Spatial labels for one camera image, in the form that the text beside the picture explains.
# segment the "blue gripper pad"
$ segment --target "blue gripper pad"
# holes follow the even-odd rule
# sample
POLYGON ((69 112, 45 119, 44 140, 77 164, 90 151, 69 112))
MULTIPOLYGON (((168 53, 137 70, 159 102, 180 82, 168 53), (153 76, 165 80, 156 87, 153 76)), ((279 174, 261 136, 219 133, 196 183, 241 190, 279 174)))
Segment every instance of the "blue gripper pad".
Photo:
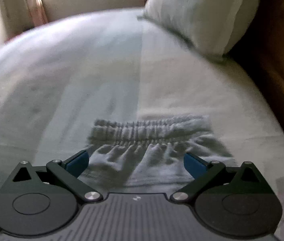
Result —
POLYGON ((70 161, 69 160, 66 160, 66 161, 67 163, 65 164, 65 170, 77 178, 87 168, 89 156, 88 156, 87 151, 82 151, 74 159, 70 161))
POLYGON ((202 176, 207 172, 207 165, 208 162, 198 158, 194 157, 191 154, 184 154, 184 168, 187 172, 191 174, 194 179, 198 178, 199 176, 202 176))

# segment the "metal screw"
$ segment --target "metal screw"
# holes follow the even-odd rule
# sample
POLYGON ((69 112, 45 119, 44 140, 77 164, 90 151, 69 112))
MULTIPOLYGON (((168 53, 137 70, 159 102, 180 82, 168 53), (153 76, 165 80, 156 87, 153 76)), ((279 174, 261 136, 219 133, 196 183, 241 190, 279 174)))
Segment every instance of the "metal screw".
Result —
POLYGON ((186 200, 188 197, 189 197, 188 194, 184 192, 176 192, 172 195, 172 198, 178 201, 186 200))
POLYGON ((88 200, 97 200, 99 199, 101 196, 100 193, 98 192, 95 192, 95 191, 90 191, 90 192, 87 192, 84 197, 88 200))

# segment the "wooden headboard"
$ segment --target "wooden headboard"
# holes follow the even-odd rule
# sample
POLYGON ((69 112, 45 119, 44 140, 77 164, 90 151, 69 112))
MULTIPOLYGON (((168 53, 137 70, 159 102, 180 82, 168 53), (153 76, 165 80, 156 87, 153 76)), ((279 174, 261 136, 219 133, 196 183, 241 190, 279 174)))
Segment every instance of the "wooden headboard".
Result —
POLYGON ((256 83, 284 131, 284 0, 261 0, 232 57, 256 83))

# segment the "white bed sheet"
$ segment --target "white bed sheet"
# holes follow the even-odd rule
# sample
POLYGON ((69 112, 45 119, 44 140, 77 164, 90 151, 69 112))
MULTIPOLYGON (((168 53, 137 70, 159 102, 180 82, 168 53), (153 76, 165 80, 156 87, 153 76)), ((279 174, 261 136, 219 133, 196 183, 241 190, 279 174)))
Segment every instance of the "white bed sheet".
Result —
POLYGON ((142 12, 72 17, 0 49, 0 185, 20 160, 44 165, 85 148, 95 119, 209 115, 236 161, 254 162, 284 205, 284 134, 252 80, 142 12))

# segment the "pillow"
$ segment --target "pillow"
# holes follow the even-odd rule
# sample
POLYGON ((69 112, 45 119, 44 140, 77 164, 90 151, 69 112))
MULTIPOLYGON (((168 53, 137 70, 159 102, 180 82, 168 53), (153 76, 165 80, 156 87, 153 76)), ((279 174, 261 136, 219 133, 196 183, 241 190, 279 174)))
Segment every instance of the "pillow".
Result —
POLYGON ((244 35, 259 0, 148 0, 144 15, 189 39, 206 55, 223 55, 244 35))

